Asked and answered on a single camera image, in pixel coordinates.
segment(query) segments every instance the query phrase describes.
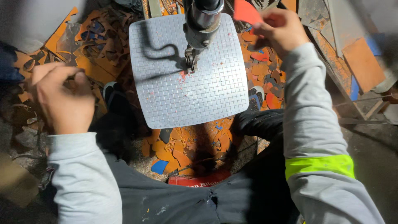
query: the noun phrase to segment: left hand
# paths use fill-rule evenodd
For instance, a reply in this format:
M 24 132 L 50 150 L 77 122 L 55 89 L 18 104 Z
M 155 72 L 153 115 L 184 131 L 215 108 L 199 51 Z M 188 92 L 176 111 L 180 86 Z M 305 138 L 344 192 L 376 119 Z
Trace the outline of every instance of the left hand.
M 75 75 L 76 92 L 63 86 Z M 56 134 L 85 133 L 94 115 L 95 98 L 82 69 L 67 67 L 65 63 L 35 66 L 31 86 L 36 88 L 37 99 L 49 126 Z

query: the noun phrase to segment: reflective stripe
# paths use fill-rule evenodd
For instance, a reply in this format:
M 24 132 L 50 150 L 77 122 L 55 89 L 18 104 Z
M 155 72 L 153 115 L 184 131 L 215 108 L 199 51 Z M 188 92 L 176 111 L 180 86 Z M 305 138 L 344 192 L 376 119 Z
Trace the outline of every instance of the reflective stripe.
M 296 173 L 313 171 L 331 171 L 355 179 L 354 163 L 349 155 L 294 158 L 286 160 L 286 180 Z

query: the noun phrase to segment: right hand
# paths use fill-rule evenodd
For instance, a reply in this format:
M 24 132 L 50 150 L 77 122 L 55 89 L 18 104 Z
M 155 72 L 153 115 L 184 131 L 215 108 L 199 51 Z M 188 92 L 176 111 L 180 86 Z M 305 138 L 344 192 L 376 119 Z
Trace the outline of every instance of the right hand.
M 73 75 L 75 92 L 63 86 L 68 76 Z M 48 125 L 54 128 L 56 134 L 78 134 L 88 131 L 94 115 L 95 98 L 82 69 L 67 67 L 65 63 L 59 62 L 35 66 L 31 88 Z
M 260 16 L 264 23 L 253 25 L 254 34 L 269 39 L 278 56 L 283 60 L 294 48 L 309 42 L 299 16 L 290 10 L 273 8 Z

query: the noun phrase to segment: person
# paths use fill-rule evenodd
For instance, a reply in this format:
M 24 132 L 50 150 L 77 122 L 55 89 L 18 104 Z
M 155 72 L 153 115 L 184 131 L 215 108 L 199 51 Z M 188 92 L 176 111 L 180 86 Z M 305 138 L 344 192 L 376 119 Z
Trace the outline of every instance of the person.
M 55 132 L 48 137 L 48 161 L 56 169 L 60 223 L 297 223 L 300 213 L 308 224 L 384 223 L 355 179 L 325 89 L 325 65 L 297 14 L 271 9 L 262 17 L 253 28 L 283 59 L 286 107 L 236 115 L 244 134 L 271 143 L 213 187 L 168 185 L 129 167 L 112 153 L 118 140 L 103 141 L 114 130 L 115 139 L 131 134 L 128 103 L 117 86 L 104 90 L 105 123 L 90 127 L 94 98 L 84 73 L 62 63 L 35 67 L 32 83 Z M 62 84 L 74 74 L 77 90 L 71 93 Z

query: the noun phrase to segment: black pants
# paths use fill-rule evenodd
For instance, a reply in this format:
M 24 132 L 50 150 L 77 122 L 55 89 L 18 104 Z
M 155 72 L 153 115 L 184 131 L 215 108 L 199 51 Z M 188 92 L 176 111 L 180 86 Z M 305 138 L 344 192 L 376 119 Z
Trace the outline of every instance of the black pants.
M 282 117 L 283 110 L 236 116 L 244 134 L 271 143 L 238 173 L 203 188 L 153 180 L 117 159 L 111 151 L 113 145 L 122 145 L 115 139 L 123 139 L 120 136 L 128 132 L 124 117 L 108 113 L 90 131 L 98 133 L 98 145 L 119 186 L 123 223 L 296 223 L 299 212 L 285 180 Z

